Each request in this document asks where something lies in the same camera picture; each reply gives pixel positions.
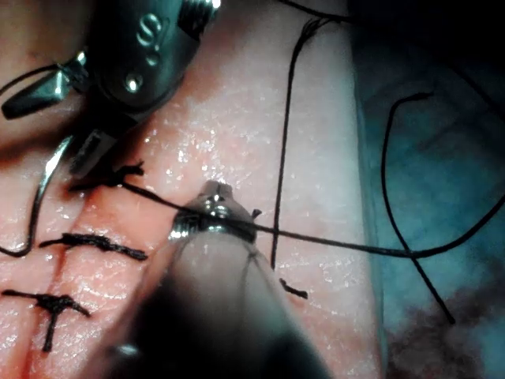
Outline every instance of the black suture thread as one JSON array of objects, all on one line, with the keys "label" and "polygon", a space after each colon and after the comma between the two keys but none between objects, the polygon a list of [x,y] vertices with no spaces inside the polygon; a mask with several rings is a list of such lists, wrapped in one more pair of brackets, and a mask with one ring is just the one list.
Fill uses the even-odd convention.
[{"label": "black suture thread", "polygon": [[299,298],[304,298],[305,300],[309,298],[309,293],[307,291],[300,291],[296,288],[291,287],[288,285],[288,283],[286,283],[284,279],[279,279],[279,282],[281,282],[282,288],[284,288],[284,291],[286,291],[288,294],[298,296]]},{"label": "black suture thread", "polygon": [[[382,194],[383,194],[384,204],[386,206],[387,217],[389,217],[389,221],[391,223],[391,226],[395,230],[395,234],[398,237],[398,240],[402,243],[402,246],[406,251],[409,251],[410,248],[407,245],[406,240],[403,238],[403,235],[400,232],[398,224],[396,223],[395,217],[393,216],[393,211],[391,210],[391,203],[389,201],[389,196],[387,194],[387,186],[386,186],[387,148],[389,146],[389,137],[391,135],[391,130],[393,128],[393,121],[395,120],[395,115],[396,115],[396,111],[398,110],[398,108],[404,103],[425,100],[425,99],[428,99],[429,97],[431,97],[432,95],[433,95],[432,93],[420,92],[420,93],[416,93],[414,95],[397,100],[396,103],[393,104],[393,106],[391,107],[391,109],[389,111],[389,117],[387,119],[387,126],[386,126],[386,133],[384,134],[382,157],[381,157],[381,161],[380,161],[380,184],[382,186]],[[455,322],[456,322],[455,318],[452,316],[451,312],[449,311],[449,309],[445,305],[445,302],[442,300],[439,293],[435,289],[435,286],[433,285],[432,281],[428,278],[428,275],[426,274],[424,269],[421,267],[421,264],[416,259],[413,259],[413,258],[411,261],[412,261],[413,265],[415,266],[417,272],[419,272],[419,275],[421,275],[421,278],[424,280],[426,287],[428,287],[428,289],[432,293],[433,298],[439,304],[440,309],[445,314],[446,319],[449,321],[449,324],[451,324],[451,325],[455,324]]]},{"label": "black suture thread", "polygon": [[252,213],[251,213],[251,217],[253,220],[257,219],[259,215],[261,215],[261,213],[263,213],[262,211],[260,211],[259,209],[253,209],[252,210]]},{"label": "black suture thread", "polygon": [[143,165],[144,161],[141,160],[139,161],[139,163],[134,165],[122,166],[116,171],[111,171],[104,181],[78,184],[76,186],[71,187],[70,191],[91,190],[97,186],[107,186],[107,187],[120,186],[125,181],[125,178],[128,175],[143,176],[144,175],[144,169],[142,168]]},{"label": "black suture thread", "polygon": [[145,261],[148,256],[142,250],[132,249],[128,246],[113,243],[109,238],[102,235],[82,235],[78,233],[63,233],[60,239],[41,242],[39,247],[62,244],[67,246],[93,246],[103,252],[115,251],[135,259]]},{"label": "black suture thread", "polygon": [[[208,215],[207,213],[199,212],[199,211],[196,211],[195,209],[187,208],[182,205],[177,205],[173,201],[164,200],[160,196],[158,196],[157,194],[155,194],[147,189],[137,187],[137,186],[127,183],[127,182],[123,182],[120,185],[120,188],[123,188],[131,193],[135,193],[136,195],[139,195],[139,196],[142,196],[146,199],[154,201],[155,203],[165,205],[167,207],[173,208],[178,211],[187,212],[189,214],[199,216],[205,220],[213,220],[215,218],[214,216]],[[405,251],[405,250],[400,250],[400,249],[388,249],[388,248],[376,247],[376,246],[359,245],[357,243],[350,243],[350,242],[340,242],[340,241],[336,241],[334,239],[313,237],[311,235],[303,235],[300,233],[293,233],[291,231],[284,231],[282,229],[278,229],[276,231],[273,227],[264,227],[263,225],[258,225],[257,223],[250,223],[248,221],[241,221],[241,220],[219,219],[219,222],[224,225],[230,226],[230,227],[236,227],[237,225],[241,225],[241,226],[245,226],[245,227],[254,228],[254,229],[256,229],[256,231],[262,231],[262,232],[268,233],[270,235],[277,233],[280,236],[292,238],[292,239],[295,239],[298,241],[311,242],[311,243],[316,243],[318,245],[325,245],[325,246],[341,247],[343,249],[362,251],[365,253],[380,255],[380,256],[384,256],[384,257],[423,259],[423,258],[429,258],[429,257],[433,257],[438,254],[445,253],[448,250],[454,249],[455,247],[460,246],[461,244],[468,241],[501,209],[501,207],[503,206],[503,203],[505,203],[505,195],[503,195],[499,199],[499,201],[491,208],[491,210],[489,210],[489,212],[486,213],[484,215],[484,217],[482,217],[466,233],[464,233],[460,237],[456,238],[455,240],[453,240],[445,245],[433,247],[430,249],[424,249],[424,250],[407,250],[407,251]]]},{"label": "black suture thread", "polygon": [[43,67],[39,67],[38,69],[33,69],[32,71],[28,71],[27,73],[24,73],[24,74],[20,75],[19,77],[12,79],[9,83],[7,83],[2,88],[0,88],[0,96],[2,96],[6,91],[8,91],[9,88],[12,88],[14,85],[22,82],[24,79],[32,77],[38,73],[44,73],[46,71],[53,71],[55,69],[58,69],[58,65],[56,65],[56,64],[43,66]]},{"label": "black suture thread", "polygon": [[37,301],[36,306],[49,312],[50,322],[47,326],[46,339],[42,348],[42,351],[45,353],[50,352],[53,348],[53,338],[56,322],[58,321],[58,316],[62,314],[65,309],[70,308],[85,315],[86,317],[92,316],[88,310],[86,310],[83,306],[81,306],[78,302],[73,300],[73,298],[68,295],[55,296],[49,294],[27,294],[25,292],[19,292],[15,290],[4,290],[2,292],[2,295],[15,296],[19,298],[33,298]]},{"label": "black suture thread", "polygon": [[[291,93],[293,91],[294,69],[297,64],[298,56],[301,49],[309,39],[311,39],[317,30],[326,25],[329,20],[309,20],[307,21],[302,30],[298,41],[296,42],[293,54],[291,55],[290,71],[288,73],[288,84],[286,94],[286,110],[284,113],[284,125],[282,128],[282,144],[281,144],[281,160],[279,164],[279,181],[277,183],[277,194],[275,196],[275,211],[274,211],[274,229],[277,231],[280,228],[279,219],[281,212],[281,197],[282,197],[282,182],[284,180],[284,168],[286,165],[286,146],[287,146],[287,132],[290,123],[290,108],[291,108]],[[270,266],[275,270],[275,261],[277,258],[277,245],[279,242],[279,234],[274,233],[271,244]]]},{"label": "black suture thread", "polygon": [[302,12],[305,12],[307,14],[311,14],[313,16],[327,18],[328,20],[331,20],[331,21],[339,23],[339,24],[342,22],[345,22],[347,24],[366,28],[366,29],[374,31],[374,32],[379,32],[384,35],[388,35],[390,37],[400,39],[402,42],[412,43],[413,45],[424,49],[425,51],[430,53],[435,59],[438,59],[441,63],[443,63],[445,66],[447,66],[458,77],[463,79],[463,81],[465,81],[484,100],[484,102],[495,112],[495,114],[502,120],[502,122],[505,122],[505,112],[503,111],[501,106],[495,100],[493,100],[492,97],[480,85],[478,85],[477,82],[468,73],[466,73],[462,68],[460,68],[456,64],[454,64],[451,61],[450,57],[446,56],[442,51],[434,51],[430,46],[422,43],[421,41],[419,41],[417,39],[414,39],[413,37],[407,38],[403,34],[399,34],[384,25],[375,24],[370,20],[363,21],[357,17],[341,16],[339,14],[334,14],[334,13],[320,12],[318,10],[308,8],[306,6],[301,6],[300,4],[297,4],[296,2],[292,2],[291,0],[277,0],[277,1],[282,4],[285,4],[287,6],[290,6],[292,8],[298,9]]}]

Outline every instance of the curved needle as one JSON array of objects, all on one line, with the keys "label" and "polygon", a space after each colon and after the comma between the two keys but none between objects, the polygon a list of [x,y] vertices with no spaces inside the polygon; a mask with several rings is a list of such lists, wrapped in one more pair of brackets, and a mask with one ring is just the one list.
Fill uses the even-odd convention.
[{"label": "curved needle", "polygon": [[51,182],[54,172],[58,165],[62,161],[62,157],[65,154],[68,147],[73,141],[73,136],[66,137],[60,145],[54,151],[53,156],[46,163],[42,178],[40,179],[39,185],[37,187],[37,192],[35,199],[32,204],[32,213],[30,215],[30,224],[28,225],[28,237],[26,243],[23,244],[23,248],[18,251],[8,250],[0,246],[0,253],[7,254],[11,257],[24,257],[27,255],[33,247],[33,240],[35,239],[35,234],[37,230],[37,222],[39,220],[40,205],[42,204],[42,199],[46,193],[47,187]]}]

